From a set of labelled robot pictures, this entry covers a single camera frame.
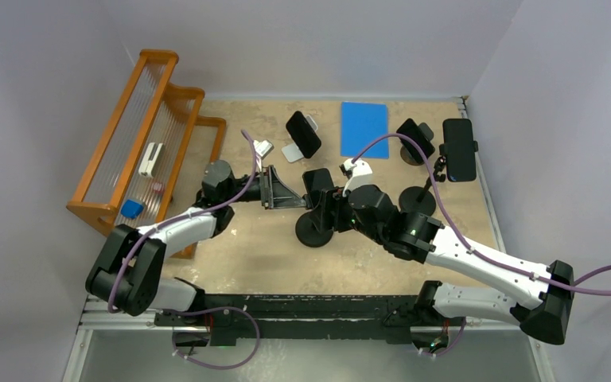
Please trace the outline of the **black round-base phone stand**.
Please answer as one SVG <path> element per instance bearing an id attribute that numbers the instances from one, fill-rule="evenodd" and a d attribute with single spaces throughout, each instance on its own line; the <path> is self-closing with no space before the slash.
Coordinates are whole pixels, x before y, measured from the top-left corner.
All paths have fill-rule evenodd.
<path id="1" fill-rule="evenodd" d="M 325 246 L 332 238 L 334 232 L 319 232 L 318 223 L 322 211 L 318 208 L 318 198 L 312 199 L 310 208 L 302 214 L 295 225 L 295 233 L 299 242 L 308 248 L 320 248 Z"/>

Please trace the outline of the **black smartphone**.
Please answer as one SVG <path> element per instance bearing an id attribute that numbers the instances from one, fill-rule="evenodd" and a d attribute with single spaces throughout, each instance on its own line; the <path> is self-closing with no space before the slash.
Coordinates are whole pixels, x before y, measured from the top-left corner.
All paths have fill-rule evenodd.
<path id="1" fill-rule="evenodd" d="M 302 180 L 308 195 L 334 188 L 331 173 L 326 168 L 308 170 L 303 173 Z"/>

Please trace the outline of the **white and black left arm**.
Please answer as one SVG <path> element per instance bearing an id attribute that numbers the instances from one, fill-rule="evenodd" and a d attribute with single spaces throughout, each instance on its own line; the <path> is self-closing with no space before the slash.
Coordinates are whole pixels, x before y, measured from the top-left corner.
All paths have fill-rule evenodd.
<path id="1" fill-rule="evenodd" d="M 258 201 L 265 209 L 304 208 L 305 198 L 283 183 L 273 166 L 236 177 L 231 165 L 207 164 L 195 203 L 160 223 L 115 226 L 85 281 L 85 290 L 107 303 L 110 312 L 138 316 L 148 309 L 174 310 L 185 325 L 205 315 L 200 288 L 182 279 L 162 277 L 166 259 L 218 236 L 231 223 L 235 202 Z"/>

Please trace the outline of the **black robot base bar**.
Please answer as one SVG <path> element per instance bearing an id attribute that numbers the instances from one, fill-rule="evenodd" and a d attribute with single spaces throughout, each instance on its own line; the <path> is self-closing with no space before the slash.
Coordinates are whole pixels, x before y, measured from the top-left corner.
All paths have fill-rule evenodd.
<path id="1" fill-rule="evenodd" d="M 182 314 L 163 309 L 157 326 L 201 326 L 213 346 L 239 339 L 382 340 L 413 343 L 414 328 L 439 331 L 461 326 L 418 295 L 204 294 Z"/>

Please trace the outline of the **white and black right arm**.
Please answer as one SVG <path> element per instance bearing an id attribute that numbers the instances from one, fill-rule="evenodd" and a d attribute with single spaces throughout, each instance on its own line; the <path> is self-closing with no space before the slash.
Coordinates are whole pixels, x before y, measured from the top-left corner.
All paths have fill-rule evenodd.
<path id="1" fill-rule="evenodd" d="M 353 230 L 398 259 L 443 267 L 484 284 L 425 283 L 414 304 L 421 322 L 469 315 L 518 325 L 547 344 L 565 343 L 574 300 L 573 292 L 563 289 L 574 283 L 568 263 L 533 263 L 468 241 L 431 216 L 400 211 L 375 185 L 352 192 L 316 190 L 310 199 L 319 232 Z"/>

